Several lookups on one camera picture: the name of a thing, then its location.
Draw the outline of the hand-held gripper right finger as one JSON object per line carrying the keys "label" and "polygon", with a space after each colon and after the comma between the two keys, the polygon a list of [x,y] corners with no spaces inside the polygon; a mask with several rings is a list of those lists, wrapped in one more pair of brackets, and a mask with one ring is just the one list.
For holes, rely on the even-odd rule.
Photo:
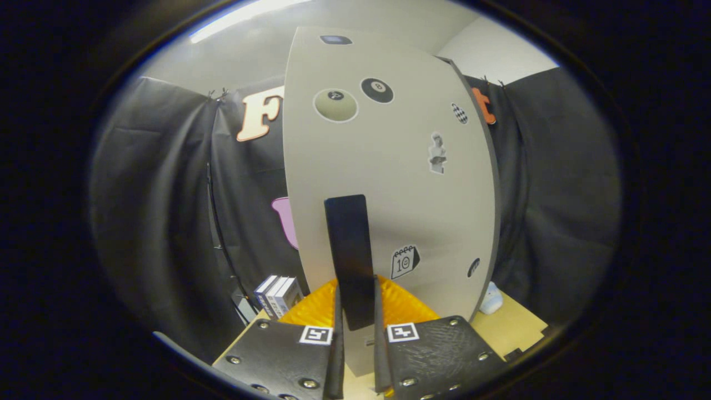
{"label": "hand-held gripper right finger", "polygon": [[375,389],[386,399],[464,398],[507,367],[464,317],[438,317],[393,281],[374,282]]}

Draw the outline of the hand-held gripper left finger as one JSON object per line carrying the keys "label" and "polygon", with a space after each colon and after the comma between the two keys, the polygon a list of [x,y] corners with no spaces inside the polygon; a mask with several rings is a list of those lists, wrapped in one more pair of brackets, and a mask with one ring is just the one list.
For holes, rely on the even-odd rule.
{"label": "hand-held gripper left finger", "polygon": [[343,398],[343,316],[336,279],[281,319],[255,319],[213,367],[262,397]]}

